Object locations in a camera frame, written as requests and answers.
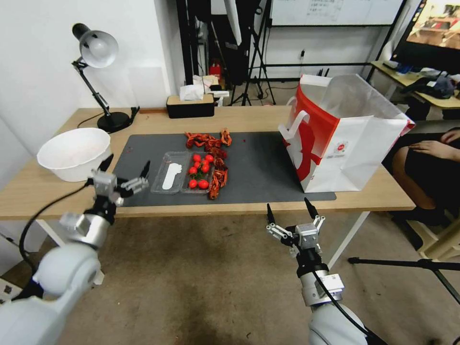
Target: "desk lamp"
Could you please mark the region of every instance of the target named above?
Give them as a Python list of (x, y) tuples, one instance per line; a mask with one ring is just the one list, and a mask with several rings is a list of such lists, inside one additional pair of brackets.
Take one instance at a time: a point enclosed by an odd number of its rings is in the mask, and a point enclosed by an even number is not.
[(75, 24), (72, 27), (73, 35), (80, 42), (81, 57), (72, 62), (72, 65), (91, 90), (96, 102), (104, 110), (104, 115), (97, 120), (97, 126), (108, 133), (114, 133), (133, 123), (139, 108), (131, 108), (131, 117), (122, 112), (110, 112), (109, 104), (94, 90), (83, 70), (88, 67), (104, 68), (110, 66), (118, 53), (118, 43), (114, 37), (104, 31), (90, 30), (85, 24)]

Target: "tissue box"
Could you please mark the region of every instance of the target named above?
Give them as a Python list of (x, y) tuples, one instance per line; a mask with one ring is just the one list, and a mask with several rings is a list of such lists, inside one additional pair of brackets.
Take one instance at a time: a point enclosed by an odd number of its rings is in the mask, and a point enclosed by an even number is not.
[(205, 94), (202, 100), (181, 101), (179, 96), (169, 96), (166, 109), (170, 118), (214, 116), (214, 98)]

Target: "lamp arm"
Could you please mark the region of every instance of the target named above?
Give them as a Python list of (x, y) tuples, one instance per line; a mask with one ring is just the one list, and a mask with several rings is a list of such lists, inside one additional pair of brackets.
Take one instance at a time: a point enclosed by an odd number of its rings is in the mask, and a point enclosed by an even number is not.
[(86, 63), (82, 61), (83, 59), (80, 57), (77, 60), (72, 62), (72, 65), (74, 68), (77, 70), (78, 74), (80, 74), (81, 78), (85, 82), (86, 86), (90, 89), (93, 97), (95, 98), (96, 102), (99, 104), (99, 106), (104, 110), (104, 115), (105, 116), (110, 116), (110, 111), (109, 111), (109, 104), (105, 101), (105, 99), (98, 93), (96, 90), (92, 87), (88, 79), (86, 79), (83, 70), (88, 66)]

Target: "clear plastic tray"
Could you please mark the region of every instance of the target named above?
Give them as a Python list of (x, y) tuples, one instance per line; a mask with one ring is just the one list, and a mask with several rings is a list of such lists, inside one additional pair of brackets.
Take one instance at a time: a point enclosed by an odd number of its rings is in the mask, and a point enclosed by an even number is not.
[(201, 160), (205, 158), (205, 156), (208, 154), (207, 152), (192, 152), (188, 161), (187, 165), (187, 170), (185, 172), (185, 178), (184, 178), (184, 183), (182, 185), (182, 193), (190, 193), (190, 194), (206, 194), (209, 193), (209, 190), (211, 188), (211, 180), (212, 180), (212, 175), (214, 174), (214, 163), (210, 163), (209, 165), (209, 171), (203, 175), (203, 178), (201, 180), (206, 180), (209, 183), (209, 187), (207, 189), (200, 189), (200, 187), (195, 187), (194, 189), (189, 188), (188, 183), (191, 179), (190, 175), (188, 174), (188, 170), (194, 165), (193, 161), (193, 155), (198, 154), (201, 157)]
[[(191, 152), (167, 152), (163, 156), (163, 162), (161, 163), (158, 174), (153, 181), (150, 191), (152, 193), (160, 194), (176, 194), (181, 191), (184, 183), (184, 178), (188, 175), (188, 168), (190, 160), (192, 159)], [(174, 177), (174, 182), (170, 189), (163, 189), (164, 178), (168, 172), (169, 165), (171, 163), (177, 163), (182, 166), (182, 171)]]

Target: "lamp shade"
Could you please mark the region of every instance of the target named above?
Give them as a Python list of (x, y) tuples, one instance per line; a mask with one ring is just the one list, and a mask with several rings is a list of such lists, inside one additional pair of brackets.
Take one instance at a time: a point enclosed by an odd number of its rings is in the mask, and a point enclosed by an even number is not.
[(94, 68), (104, 68), (113, 63), (118, 53), (118, 43), (104, 31), (90, 30), (85, 24), (75, 24), (73, 35), (80, 42), (81, 57)]

